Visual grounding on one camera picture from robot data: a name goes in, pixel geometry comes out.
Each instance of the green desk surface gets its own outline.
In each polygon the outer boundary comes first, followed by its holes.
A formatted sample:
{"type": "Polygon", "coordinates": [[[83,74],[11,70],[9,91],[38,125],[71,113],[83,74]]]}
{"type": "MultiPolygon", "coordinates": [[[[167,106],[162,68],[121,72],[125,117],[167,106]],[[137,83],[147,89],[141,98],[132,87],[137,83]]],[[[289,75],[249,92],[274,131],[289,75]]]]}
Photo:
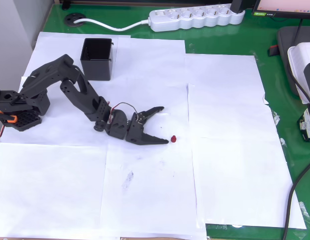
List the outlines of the green desk surface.
{"type": "MultiPolygon", "coordinates": [[[[179,29],[168,32],[154,32],[147,25],[137,26],[125,32],[110,31],[93,23],[81,27],[68,27],[64,17],[70,13],[82,13],[87,18],[101,21],[115,28],[145,20],[149,12],[161,7],[146,6],[97,6],[72,5],[69,10],[62,10],[54,5],[43,29],[44,32],[71,34],[122,34],[140,39],[185,40],[186,53],[254,55],[266,92],[269,106],[280,116],[277,131],[280,138],[286,141],[283,151],[290,175],[294,181],[299,173],[310,163],[310,143],[303,141],[297,120],[306,109],[299,98],[290,90],[280,56],[268,57],[267,49],[277,44],[276,33],[284,26],[296,26],[298,19],[275,22],[270,18],[252,16],[246,11],[240,25],[227,25],[203,28],[179,29]]],[[[310,26],[310,20],[304,21],[310,26]]],[[[310,240],[310,171],[296,188],[299,202],[303,202],[307,213],[303,214],[307,230],[289,229],[287,239],[310,240]]],[[[275,227],[207,224],[207,236],[223,239],[281,239],[283,229],[275,227]]]]}

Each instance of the robotic arm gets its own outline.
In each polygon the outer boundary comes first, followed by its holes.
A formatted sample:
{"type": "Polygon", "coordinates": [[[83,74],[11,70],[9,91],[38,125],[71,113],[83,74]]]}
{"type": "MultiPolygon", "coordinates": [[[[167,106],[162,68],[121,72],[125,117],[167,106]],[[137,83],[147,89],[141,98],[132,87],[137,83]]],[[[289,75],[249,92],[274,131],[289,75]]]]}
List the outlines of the robotic arm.
{"type": "Polygon", "coordinates": [[[153,107],[148,111],[134,113],[128,121],[125,113],[114,110],[102,96],[98,96],[82,71],[73,65],[73,59],[67,54],[46,63],[34,70],[26,79],[20,93],[0,90],[0,121],[6,127],[24,131],[42,122],[39,116],[45,115],[50,100],[47,88],[61,81],[60,89],[70,102],[81,110],[91,122],[94,129],[118,139],[137,145],[167,144],[169,141],[144,133],[147,119],[164,107],[153,107]]]}

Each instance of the small red ball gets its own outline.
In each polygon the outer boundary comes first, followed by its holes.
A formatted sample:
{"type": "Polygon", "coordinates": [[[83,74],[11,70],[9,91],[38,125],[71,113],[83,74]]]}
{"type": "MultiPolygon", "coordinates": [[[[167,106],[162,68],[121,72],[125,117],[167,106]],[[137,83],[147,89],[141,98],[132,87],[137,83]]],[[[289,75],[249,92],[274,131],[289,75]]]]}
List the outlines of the small red ball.
{"type": "Polygon", "coordinates": [[[175,142],[176,142],[176,136],[173,135],[173,136],[171,137],[170,141],[171,141],[172,143],[175,143],[175,142]]]}

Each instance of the orange clip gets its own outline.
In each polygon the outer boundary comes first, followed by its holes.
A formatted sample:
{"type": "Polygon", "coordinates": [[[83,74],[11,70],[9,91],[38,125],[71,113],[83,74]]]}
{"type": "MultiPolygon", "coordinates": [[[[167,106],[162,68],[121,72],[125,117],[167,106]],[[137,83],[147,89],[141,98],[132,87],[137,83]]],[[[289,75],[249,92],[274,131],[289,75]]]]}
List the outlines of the orange clip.
{"type": "Polygon", "coordinates": [[[14,117],[14,119],[13,120],[7,120],[7,122],[9,123],[9,124],[15,124],[15,123],[17,123],[17,116],[16,115],[10,115],[11,117],[14,117]]]}
{"type": "Polygon", "coordinates": [[[15,123],[17,123],[17,116],[16,115],[10,115],[11,117],[14,117],[14,120],[7,120],[7,122],[9,123],[9,124],[15,124],[15,123]]]}

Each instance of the monitor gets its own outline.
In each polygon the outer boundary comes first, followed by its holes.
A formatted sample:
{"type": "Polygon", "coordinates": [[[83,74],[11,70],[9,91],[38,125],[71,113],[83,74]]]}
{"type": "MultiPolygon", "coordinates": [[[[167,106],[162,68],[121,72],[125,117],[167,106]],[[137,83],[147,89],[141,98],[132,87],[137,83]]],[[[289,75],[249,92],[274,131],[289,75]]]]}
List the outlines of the monitor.
{"type": "Polygon", "coordinates": [[[310,0],[257,0],[252,14],[262,17],[310,19],[310,0]]]}

